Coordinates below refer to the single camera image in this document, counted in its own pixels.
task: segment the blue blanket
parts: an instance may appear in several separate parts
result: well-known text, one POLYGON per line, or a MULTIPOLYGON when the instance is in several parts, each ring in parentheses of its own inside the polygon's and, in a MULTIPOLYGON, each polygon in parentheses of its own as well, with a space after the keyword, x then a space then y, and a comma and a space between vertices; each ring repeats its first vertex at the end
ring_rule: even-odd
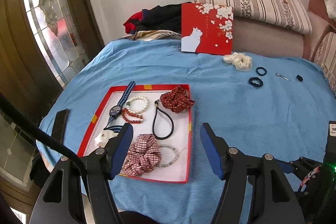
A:
MULTIPOLYGON (((41 129, 51 134, 57 111, 69 108, 64 144, 78 151, 96 108, 110 86, 137 84, 190 84, 193 114, 192 162, 188 183, 169 184, 117 176, 110 183, 118 208, 140 212, 162 224, 207 224, 215 212, 223 181, 212 173, 203 150, 199 128, 208 122, 215 134, 246 155, 271 153, 285 161, 299 156, 322 161, 328 121, 336 120, 336 101, 323 72, 300 58, 266 58, 249 54, 253 68, 237 71, 221 56, 180 51, 178 40, 151 42, 118 40, 107 45, 68 84, 41 129), (265 67, 264 85, 248 84, 265 67), (291 81, 276 77, 278 72, 291 81), (296 80, 296 75, 303 82, 296 80)), ((55 165, 60 154, 38 143, 55 165)), ((294 189, 294 175, 288 179, 294 189)), ((246 223, 251 201, 247 185, 240 223, 246 223)))

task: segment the white bead bracelet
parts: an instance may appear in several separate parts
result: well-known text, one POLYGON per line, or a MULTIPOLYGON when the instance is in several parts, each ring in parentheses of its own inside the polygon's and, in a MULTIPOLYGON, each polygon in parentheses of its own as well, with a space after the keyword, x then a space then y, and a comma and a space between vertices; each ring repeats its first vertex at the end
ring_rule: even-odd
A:
POLYGON ((131 99, 129 99, 127 102, 126 102, 126 107, 125 107, 129 113, 131 114, 140 114, 140 113, 143 113, 147 110, 148 108, 148 99, 144 96, 135 96, 131 99), (143 100, 145 102, 145 105, 143 108, 139 109, 139 110, 131 110, 130 107, 131 107, 131 103, 135 100, 143 100))

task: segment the blue gripper pad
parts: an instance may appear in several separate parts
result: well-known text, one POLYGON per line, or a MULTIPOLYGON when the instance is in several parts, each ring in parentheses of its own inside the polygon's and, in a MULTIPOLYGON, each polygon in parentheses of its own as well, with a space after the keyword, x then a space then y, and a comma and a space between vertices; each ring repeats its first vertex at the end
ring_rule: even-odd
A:
POLYGON ((201 125, 199 135, 212 171, 220 180, 223 180, 225 172, 222 161, 225 158, 228 145, 223 138, 216 137, 208 123, 201 125))
POLYGON ((129 146, 133 140, 133 127, 131 124, 126 123, 119 132, 119 135, 115 138, 116 141, 121 138, 118 147, 115 150, 115 153, 112 158, 112 169, 110 176, 112 179, 118 175, 123 167, 129 146))

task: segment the white scrunchie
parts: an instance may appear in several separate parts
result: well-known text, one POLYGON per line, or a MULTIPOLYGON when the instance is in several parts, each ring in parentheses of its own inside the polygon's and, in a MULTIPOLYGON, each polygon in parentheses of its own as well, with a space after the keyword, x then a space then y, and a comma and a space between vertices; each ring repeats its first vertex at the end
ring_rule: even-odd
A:
POLYGON ((100 135, 94 139, 94 142, 98 147, 105 147, 109 139, 117 136, 118 133, 115 133, 112 130, 103 130, 100 135))
POLYGON ((249 71, 252 68, 252 57, 243 53, 234 52, 223 56, 226 63, 233 64, 237 70, 249 71))

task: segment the red tray border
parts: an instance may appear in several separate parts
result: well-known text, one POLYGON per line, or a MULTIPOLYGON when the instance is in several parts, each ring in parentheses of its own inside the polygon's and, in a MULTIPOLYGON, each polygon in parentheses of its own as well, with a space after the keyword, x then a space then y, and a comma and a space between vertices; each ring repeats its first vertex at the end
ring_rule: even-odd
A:
MULTIPOLYGON (((144 91, 144 90, 172 90, 173 88, 175 88, 176 86, 180 85, 182 88, 184 88, 185 90, 188 91, 188 97, 190 98, 190 87, 188 84, 158 84, 158 85, 135 85, 134 88, 132 89, 132 91, 144 91)), ((98 118, 100 117, 101 113, 103 112, 103 109, 105 107, 105 105, 107 104, 109 98, 111 97, 113 92, 117 92, 117 91, 124 91, 125 88, 127 86, 126 85, 119 85, 119 86, 112 86, 109 88, 109 90, 107 91, 107 93, 105 94, 103 100, 100 102, 96 112, 94 113, 90 124, 83 136, 82 142, 79 146, 77 155, 78 157, 82 157, 84 155, 86 146, 89 143, 90 137, 92 135, 92 132, 95 128, 96 122, 98 121, 98 118)), ((186 173, 186 177, 184 181, 163 181, 163 180, 152 180, 152 179, 145 179, 145 178, 141 178, 141 177, 133 177, 133 176, 128 176, 128 175, 124 175, 124 174, 119 174, 121 176, 124 177, 129 177, 132 179, 140 179, 140 180, 146 180, 146 181, 153 181, 153 182, 167 182, 167 183, 186 183, 188 181, 189 178, 189 167, 190 167, 190 156, 191 156, 191 139, 192 139, 192 132, 191 132, 191 128, 192 128, 192 115, 191 115, 191 109, 188 109, 188 117, 189 117, 189 132, 188 132, 188 155, 187 155, 187 173, 186 173)))

